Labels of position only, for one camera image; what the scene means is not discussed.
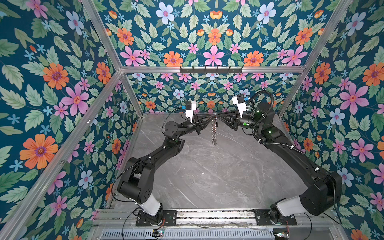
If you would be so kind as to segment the red handled key ring organizer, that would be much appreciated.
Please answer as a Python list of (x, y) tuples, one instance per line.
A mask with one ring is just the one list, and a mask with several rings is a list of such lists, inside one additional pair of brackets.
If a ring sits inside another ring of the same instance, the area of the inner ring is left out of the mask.
[(217, 145), (217, 126), (218, 126), (218, 115), (215, 113), (211, 121), (212, 126), (212, 144)]

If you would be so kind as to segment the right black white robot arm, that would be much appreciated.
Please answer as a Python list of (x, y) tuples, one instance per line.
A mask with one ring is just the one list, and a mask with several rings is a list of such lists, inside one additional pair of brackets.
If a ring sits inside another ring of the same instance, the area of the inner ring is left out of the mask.
[(277, 114), (269, 104), (260, 104), (251, 114), (234, 110), (220, 113), (217, 118), (235, 131), (238, 128), (252, 130), (254, 139), (278, 155), (307, 186), (301, 195), (281, 199), (271, 205), (272, 223), (279, 224), (301, 213), (319, 216), (340, 202), (342, 177), (314, 163), (296, 147), (289, 135), (276, 124)]

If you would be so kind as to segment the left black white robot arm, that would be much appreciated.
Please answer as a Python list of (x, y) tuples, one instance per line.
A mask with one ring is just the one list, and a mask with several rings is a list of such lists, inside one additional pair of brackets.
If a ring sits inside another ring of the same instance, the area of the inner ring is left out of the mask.
[(177, 156), (183, 149), (185, 140), (182, 136), (200, 134), (211, 122), (213, 115), (195, 115), (191, 120), (177, 123), (169, 121), (162, 127), (165, 139), (160, 147), (141, 157), (131, 157), (116, 187), (117, 193), (134, 201), (143, 210), (147, 221), (157, 226), (164, 218), (164, 207), (153, 195), (156, 171), (169, 159)]

